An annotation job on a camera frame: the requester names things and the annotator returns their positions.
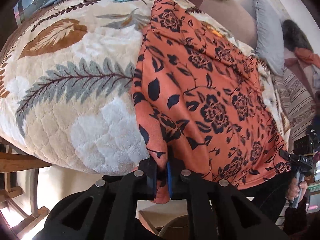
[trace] white patch on blanket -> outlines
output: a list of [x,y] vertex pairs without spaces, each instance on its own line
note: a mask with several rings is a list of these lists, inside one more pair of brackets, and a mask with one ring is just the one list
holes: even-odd
[[106,104],[97,116],[78,117],[70,136],[79,159],[98,173],[124,175],[149,157],[135,115],[128,113],[120,98]]
[[20,144],[26,146],[24,138],[22,137],[19,128],[16,125],[16,120],[13,119],[19,107],[18,102],[26,95],[26,91],[30,88],[29,81],[21,76],[7,82],[6,90],[10,94],[6,98],[1,99],[0,108],[0,127],[6,135]]

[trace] gray pillow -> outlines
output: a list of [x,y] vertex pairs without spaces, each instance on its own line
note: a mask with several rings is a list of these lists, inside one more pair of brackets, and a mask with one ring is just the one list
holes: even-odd
[[284,45],[278,14],[266,0],[253,0],[257,15],[257,56],[266,60],[272,72],[283,76]]

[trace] wooden furniture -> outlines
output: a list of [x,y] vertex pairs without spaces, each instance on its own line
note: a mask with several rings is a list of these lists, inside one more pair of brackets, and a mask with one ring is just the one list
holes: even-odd
[[[49,210],[46,207],[38,209],[37,203],[37,188],[39,168],[49,167],[50,163],[39,160],[34,156],[27,155],[24,152],[21,154],[12,154],[12,145],[3,140],[0,142],[6,144],[6,153],[0,152],[0,173],[4,172],[4,190],[0,190],[0,209],[5,207],[13,208],[24,220],[13,228],[10,228],[8,223],[0,224],[1,232],[5,232],[9,239],[21,239],[25,233],[30,231],[36,224],[38,224]],[[31,170],[30,175],[30,205],[31,215],[25,213],[13,200],[13,198],[22,195],[22,188],[11,187],[10,172]],[[0,220],[4,217],[0,211]]]

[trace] brown cushion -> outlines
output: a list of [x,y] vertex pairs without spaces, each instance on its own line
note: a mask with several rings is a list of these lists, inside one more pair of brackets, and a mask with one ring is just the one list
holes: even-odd
[[200,10],[209,14],[234,37],[252,48],[257,47],[257,24],[252,16],[236,1],[189,0]]

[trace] hand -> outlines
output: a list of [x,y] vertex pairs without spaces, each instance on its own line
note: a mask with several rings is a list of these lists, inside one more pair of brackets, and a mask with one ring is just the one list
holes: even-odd
[[293,178],[291,180],[291,183],[289,185],[289,188],[288,188],[288,191],[287,191],[287,194],[285,196],[285,198],[289,201],[293,201],[296,197],[299,196],[299,191],[302,190],[302,193],[301,193],[301,197],[299,199],[299,202],[302,200],[303,196],[305,195],[306,191],[307,191],[307,187],[308,187],[308,184],[306,181],[302,181],[300,182],[300,188],[297,186],[298,182],[297,182],[297,179],[296,178]]

